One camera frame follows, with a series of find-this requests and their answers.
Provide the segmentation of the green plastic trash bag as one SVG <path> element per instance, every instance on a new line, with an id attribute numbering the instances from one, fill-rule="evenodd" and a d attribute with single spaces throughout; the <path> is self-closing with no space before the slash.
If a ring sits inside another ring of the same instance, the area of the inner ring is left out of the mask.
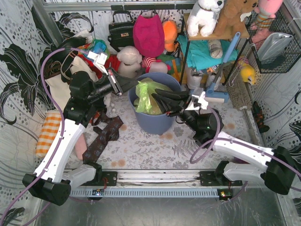
<path id="1" fill-rule="evenodd" d="M 155 89 L 171 91 L 168 86 L 155 82 L 151 78 L 144 78 L 138 82 L 138 85 L 135 87 L 135 94 L 137 95 L 137 98 L 133 103 L 137 113 L 144 113 L 148 115 L 162 114 L 157 102 L 152 97 L 152 94 L 156 94 Z"/>

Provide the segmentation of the blue trash bin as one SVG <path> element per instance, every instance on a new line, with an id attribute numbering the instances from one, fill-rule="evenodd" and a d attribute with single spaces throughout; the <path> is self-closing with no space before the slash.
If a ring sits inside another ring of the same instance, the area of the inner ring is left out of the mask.
<path id="1" fill-rule="evenodd" d="M 150 78 L 155 82 L 168 86 L 172 91 L 181 91 L 180 83 L 171 75 L 167 73 L 153 72 L 146 73 L 137 78 L 141 81 L 144 78 Z M 135 87 L 128 92 L 128 100 L 132 107 L 137 122 L 141 129 L 153 135 L 162 135 L 167 132 L 175 122 L 175 117 L 168 117 L 166 114 L 149 115 L 145 113 L 137 113 L 134 108 L 134 101 L 137 99 Z"/>

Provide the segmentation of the blue lint roller mop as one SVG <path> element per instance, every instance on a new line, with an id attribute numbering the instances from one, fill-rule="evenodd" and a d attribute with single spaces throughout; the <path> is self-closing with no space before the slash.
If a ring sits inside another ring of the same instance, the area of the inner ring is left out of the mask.
<path id="1" fill-rule="evenodd" d="M 226 103 L 229 100 L 229 95 L 227 92 L 221 92 L 221 91 L 215 91 L 215 85 L 217 84 L 218 79 L 222 76 L 222 71 L 223 68 L 225 67 L 225 64 L 228 62 L 228 59 L 234 50 L 239 38 L 241 36 L 240 32 L 236 32 L 226 53 L 225 56 L 223 57 L 222 64 L 220 66 L 220 69 L 217 72 L 217 75 L 213 82 L 210 84 L 210 86 L 205 90 L 206 92 L 206 97 L 205 100 L 207 102 L 217 102 L 217 103 Z"/>

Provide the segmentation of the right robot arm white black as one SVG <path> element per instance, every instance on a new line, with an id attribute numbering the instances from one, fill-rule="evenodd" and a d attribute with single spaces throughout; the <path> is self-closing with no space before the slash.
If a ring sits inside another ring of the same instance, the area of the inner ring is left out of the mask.
<path id="1" fill-rule="evenodd" d="M 182 123 L 195 132 L 194 139 L 200 149 L 232 155 L 242 163 L 222 161 L 214 171 L 214 180 L 220 185 L 235 181 L 255 182 L 271 191 L 287 195 L 295 177 L 301 173 L 289 151 L 262 147 L 235 138 L 222 131 L 219 113 L 209 107 L 211 98 L 202 88 L 187 91 L 156 89 L 152 97 L 162 113 L 178 116 Z"/>

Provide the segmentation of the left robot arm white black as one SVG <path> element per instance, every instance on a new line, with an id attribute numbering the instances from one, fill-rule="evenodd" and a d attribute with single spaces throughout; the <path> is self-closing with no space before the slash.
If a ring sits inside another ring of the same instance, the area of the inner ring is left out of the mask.
<path id="1" fill-rule="evenodd" d="M 22 180 L 32 196 L 61 206 L 72 189 L 87 182 L 105 182 L 101 165 L 90 160 L 69 173 L 64 173 L 64 169 L 77 140 L 97 111 L 96 104 L 107 94 L 121 96 L 139 83 L 118 75 L 113 68 L 107 73 L 98 81 L 93 81 L 85 71 L 72 75 L 71 97 L 63 111 L 57 135 L 44 161 Z"/>

